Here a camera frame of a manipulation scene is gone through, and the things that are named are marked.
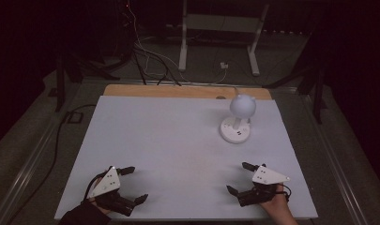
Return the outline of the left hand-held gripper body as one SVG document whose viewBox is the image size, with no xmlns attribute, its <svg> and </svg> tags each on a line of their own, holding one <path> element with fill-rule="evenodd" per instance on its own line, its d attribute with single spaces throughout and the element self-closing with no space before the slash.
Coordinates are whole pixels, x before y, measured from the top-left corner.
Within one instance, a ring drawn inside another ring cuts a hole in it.
<svg viewBox="0 0 380 225">
<path fill-rule="evenodd" d="M 96 175 L 86 189 L 85 198 L 95 198 L 98 206 L 129 217 L 135 205 L 118 193 L 121 187 L 120 177 L 123 176 L 118 174 L 118 169 L 121 168 L 111 166 L 107 171 Z M 102 179 L 94 187 L 98 178 Z"/>
</svg>

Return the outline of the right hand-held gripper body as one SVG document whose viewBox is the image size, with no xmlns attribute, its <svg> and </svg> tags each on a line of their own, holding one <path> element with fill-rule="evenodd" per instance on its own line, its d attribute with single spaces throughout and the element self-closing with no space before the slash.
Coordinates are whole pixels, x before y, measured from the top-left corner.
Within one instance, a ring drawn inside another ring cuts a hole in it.
<svg viewBox="0 0 380 225">
<path fill-rule="evenodd" d="M 239 192 L 237 196 L 240 206 L 248 206 L 271 201 L 277 194 L 277 185 L 283 184 L 284 182 L 290 180 L 288 176 L 269 169 L 265 164 L 258 166 L 258 170 L 253 172 L 253 177 L 251 179 L 253 187 L 250 190 Z M 291 189 L 287 188 L 287 190 L 283 191 L 283 194 L 286 201 L 289 201 Z"/>
</svg>

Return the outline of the person's left hand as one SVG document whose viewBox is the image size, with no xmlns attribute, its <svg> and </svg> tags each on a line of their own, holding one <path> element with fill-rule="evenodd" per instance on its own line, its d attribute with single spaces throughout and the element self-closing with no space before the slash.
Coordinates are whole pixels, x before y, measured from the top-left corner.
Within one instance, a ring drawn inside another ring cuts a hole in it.
<svg viewBox="0 0 380 225">
<path fill-rule="evenodd" d="M 102 178 L 98 178 L 98 179 L 96 180 L 94 187 L 97 186 L 97 184 L 100 182 L 101 179 L 102 179 Z M 109 215 L 109 214 L 112 212 L 111 210 L 108 210 L 108 209 L 105 209 L 105 208 L 103 208 L 103 207 L 98 206 L 98 204 L 97 204 L 95 198 L 89 198 L 88 201 L 89 201 L 91 204 L 93 204 L 94 206 L 96 206 L 96 207 L 98 208 L 98 210 L 99 210 L 100 212 L 102 212 L 104 215 Z"/>
</svg>

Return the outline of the person's right hand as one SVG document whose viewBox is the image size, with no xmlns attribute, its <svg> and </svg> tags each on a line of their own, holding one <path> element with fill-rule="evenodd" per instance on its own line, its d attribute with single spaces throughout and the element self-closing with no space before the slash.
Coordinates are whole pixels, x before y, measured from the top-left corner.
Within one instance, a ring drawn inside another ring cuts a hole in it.
<svg viewBox="0 0 380 225">
<path fill-rule="evenodd" d="M 272 218 L 288 218 L 291 212 L 283 194 L 283 184 L 278 184 L 276 188 L 277 194 L 269 202 L 262 202 L 261 207 Z"/>
</svg>

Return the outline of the person's dark left sleeve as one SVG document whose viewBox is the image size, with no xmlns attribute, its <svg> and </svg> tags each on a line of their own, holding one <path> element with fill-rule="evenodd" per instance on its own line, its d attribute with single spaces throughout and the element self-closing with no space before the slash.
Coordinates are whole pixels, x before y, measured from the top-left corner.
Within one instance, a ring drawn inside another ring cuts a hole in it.
<svg viewBox="0 0 380 225">
<path fill-rule="evenodd" d="M 111 218 L 85 201 L 62 216 L 57 225 L 108 225 Z"/>
</svg>

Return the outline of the white round-headed desk lamp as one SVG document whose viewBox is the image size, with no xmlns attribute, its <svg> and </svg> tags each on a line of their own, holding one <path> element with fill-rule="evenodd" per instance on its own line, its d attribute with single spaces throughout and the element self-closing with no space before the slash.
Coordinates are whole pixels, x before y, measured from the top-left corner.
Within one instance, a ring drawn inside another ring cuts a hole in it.
<svg viewBox="0 0 380 225">
<path fill-rule="evenodd" d="M 225 118 L 220 124 L 220 135 L 228 143 L 245 142 L 251 135 L 251 118 L 256 111 L 254 97 L 239 94 L 230 103 L 231 117 Z"/>
</svg>

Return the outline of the white table mat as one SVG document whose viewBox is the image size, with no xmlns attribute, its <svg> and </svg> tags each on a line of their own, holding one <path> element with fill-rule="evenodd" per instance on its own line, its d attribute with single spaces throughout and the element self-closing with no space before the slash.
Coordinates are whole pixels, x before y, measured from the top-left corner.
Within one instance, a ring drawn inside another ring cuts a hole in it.
<svg viewBox="0 0 380 225">
<path fill-rule="evenodd" d="M 242 207 L 227 190 L 251 188 L 252 174 L 242 167 L 249 162 L 288 176 L 294 216 L 317 218 L 276 102 L 257 101 L 251 135 L 240 144 L 220 135 L 229 105 L 227 99 L 100 97 L 55 215 L 78 205 L 96 174 L 132 166 L 120 193 L 147 197 L 131 214 L 134 221 L 264 218 L 259 206 Z"/>
</svg>

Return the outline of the black square floor plate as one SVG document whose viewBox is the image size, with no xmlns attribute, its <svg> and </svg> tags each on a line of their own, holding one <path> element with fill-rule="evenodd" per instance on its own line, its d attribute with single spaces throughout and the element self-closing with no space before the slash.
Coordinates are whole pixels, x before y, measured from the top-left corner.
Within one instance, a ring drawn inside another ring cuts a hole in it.
<svg viewBox="0 0 380 225">
<path fill-rule="evenodd" d="M 69 112 L 67 117 L 68 124 L 81 124 L 84 119 L 82 112 Z"/>
</svg>

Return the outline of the black metal stand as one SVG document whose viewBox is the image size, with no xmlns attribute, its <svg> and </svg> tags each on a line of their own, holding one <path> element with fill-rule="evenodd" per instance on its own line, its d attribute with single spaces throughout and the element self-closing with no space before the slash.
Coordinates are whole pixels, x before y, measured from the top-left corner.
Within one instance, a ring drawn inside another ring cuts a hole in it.
<svg viewBox="0 0 380 225">
<path fill-rule="evenodd" d="M 72 83 L 80 83 L 84 78 L 81 68 L 89 69 L 105 80 L 118 81 L 117 77 L 96 67 L 94 64 L 74 52 L 58 51 L 56 53 L 55 63 L 56 87 L 52 91 L 52 94 L 56 97 L 55 110 L 57 112 L 61 111 L 66 101 L 66 79 L 69 79 Z"/>
<path fill-rule="evenodd" d="M 319 45 L 323 43 L 322 37 L 323 35 L 320 32 L 313 31 L 290 74 L 276 82 L 263 85 L 264 88 L 275 89 L 294 79 L 302 78 L 296 90 L 301 96 L 313 92 L 312 115 L 318 124 L 322 123 L 322 95 L 325 77 L 324 69 L 326 65 L 319 47 Z"/>
</svg>

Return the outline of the white metal stand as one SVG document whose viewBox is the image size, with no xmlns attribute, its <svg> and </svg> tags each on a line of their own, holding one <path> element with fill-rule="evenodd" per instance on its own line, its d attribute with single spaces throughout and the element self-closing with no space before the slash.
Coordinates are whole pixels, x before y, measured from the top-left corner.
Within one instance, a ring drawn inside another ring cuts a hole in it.
<svg viewBox="0 0 380 225">
<path fill-rule="evenodd" d="M 263 4 L 263 9 L 257 18 L 222 16 L 213 14 L 188 13 L 188 0 L 183 0 L 182 7 L 182 34 L 181 47 L 178 60 L 178 70 L 185 72 L 187 67 L 188 30 L 223 31 L 254 34 L 253 42 L 247 47 L 247 54 L 253 76 L 260 75 L 256 59 L 256 47 L 263 31 L 269 4 Z"/>
</svg>

